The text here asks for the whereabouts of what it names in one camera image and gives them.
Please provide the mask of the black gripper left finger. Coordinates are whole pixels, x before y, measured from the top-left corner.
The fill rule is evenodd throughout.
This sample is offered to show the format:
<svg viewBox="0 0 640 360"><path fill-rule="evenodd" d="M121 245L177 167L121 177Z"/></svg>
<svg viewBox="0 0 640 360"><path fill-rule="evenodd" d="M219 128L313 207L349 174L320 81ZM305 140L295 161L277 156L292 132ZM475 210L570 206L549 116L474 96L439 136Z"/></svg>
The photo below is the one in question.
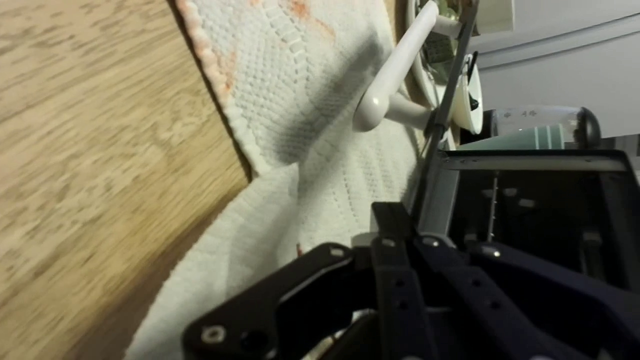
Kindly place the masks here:
<svg viewBox="0 0 640 360"><path fill-rule="evenodd" d="M407 242L412 224L400 202L373 202L376 238L369 258L376 279L376 311L384 360L436 360L432 323Z"/></svg>

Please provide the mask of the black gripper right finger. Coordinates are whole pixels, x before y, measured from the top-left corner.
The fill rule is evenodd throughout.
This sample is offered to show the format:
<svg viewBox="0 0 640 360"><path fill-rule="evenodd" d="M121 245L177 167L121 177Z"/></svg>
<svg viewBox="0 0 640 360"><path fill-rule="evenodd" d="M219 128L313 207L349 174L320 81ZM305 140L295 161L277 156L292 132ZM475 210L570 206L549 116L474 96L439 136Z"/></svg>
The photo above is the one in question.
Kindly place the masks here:
<svg viewBox="0 0 640 360"><path fill-rule="evenodd" d="M497 360L640 360L635 293L503 244L474 244L463 255L429 234L412 245Z"/></svg>

